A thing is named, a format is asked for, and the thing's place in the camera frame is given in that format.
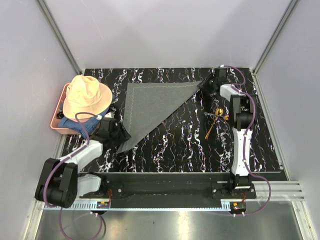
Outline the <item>gold spoon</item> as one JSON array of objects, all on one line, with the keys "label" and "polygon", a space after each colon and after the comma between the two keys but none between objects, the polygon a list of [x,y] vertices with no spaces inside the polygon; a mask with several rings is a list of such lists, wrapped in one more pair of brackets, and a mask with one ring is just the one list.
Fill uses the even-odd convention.
[{"label": "gold spoon", "polygon": [[219,108],[217,108],[217,109],[215,110],[215,115],[214,115],[214,118],[213,118],[213,122],[212,122],[209,130],[207,131],[207,133],[206,133],[206,135],[205,135],[205,139],[206,139],[206,140],[209,138],[209,136],[210,136],[210,134],[211,134],[211,131],[212,131],[215,123],[217,122],[218,118],[223,117],[223,114],[224,114],[224,110],[223,110],[221,107],[219,107]]}]

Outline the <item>dark iridescent fork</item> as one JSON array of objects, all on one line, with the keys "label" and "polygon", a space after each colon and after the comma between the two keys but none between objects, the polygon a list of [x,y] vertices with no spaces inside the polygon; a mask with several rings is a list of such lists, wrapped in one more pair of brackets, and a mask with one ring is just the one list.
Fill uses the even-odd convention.
[{"label": "dark iridescent fork", "polygon": [[221,115],[215,114],[215,113],[211,113],[211,112],[204,112],[203,114],[205,116],[209,116],[209,117],[221,117]]}]

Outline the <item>grey cloth napkin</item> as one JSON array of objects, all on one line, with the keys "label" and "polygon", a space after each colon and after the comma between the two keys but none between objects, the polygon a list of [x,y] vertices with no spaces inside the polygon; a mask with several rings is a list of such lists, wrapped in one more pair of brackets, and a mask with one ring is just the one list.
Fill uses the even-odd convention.
[{"label": "grey cloth napkin", "polygon": [[120,145],[117,153],[137,145],[189,100],[200,83],[128,83],[122,124],[131,138]]}]

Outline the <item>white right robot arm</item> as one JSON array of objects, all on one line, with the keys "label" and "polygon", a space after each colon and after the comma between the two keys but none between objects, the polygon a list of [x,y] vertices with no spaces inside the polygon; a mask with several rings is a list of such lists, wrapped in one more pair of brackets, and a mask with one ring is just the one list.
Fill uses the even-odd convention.
[{"label": "white right robot arm", "polygon": [[234,147],[230,178],[224,189],[236,199],[252,187],[249,159],[257,108],[250,94],[236,88],[246,83],[245,77],[241,83],[228,83],[228,68],[232,67],[221,65],[215,68],[197,87],[208,95],[216,93],[229,102],[227,122],[232,128]]}]

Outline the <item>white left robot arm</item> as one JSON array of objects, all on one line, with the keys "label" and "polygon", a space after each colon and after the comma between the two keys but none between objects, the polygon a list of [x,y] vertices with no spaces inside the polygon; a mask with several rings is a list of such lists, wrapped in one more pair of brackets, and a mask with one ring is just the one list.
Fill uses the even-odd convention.
[{"label": "white left robot arm", "polygon": [[105,147],[119,147],[131,138],[124,125],[114,118],[103,118],[100,127],[89,135],[81,122],[87,142],[61,158],[48,158],[38,180],[34,197],[48,207],[69,208],[75,199],[92,193],[103,198],[108,186],[98,173],[79,176],[80,170],[100,157]]}]

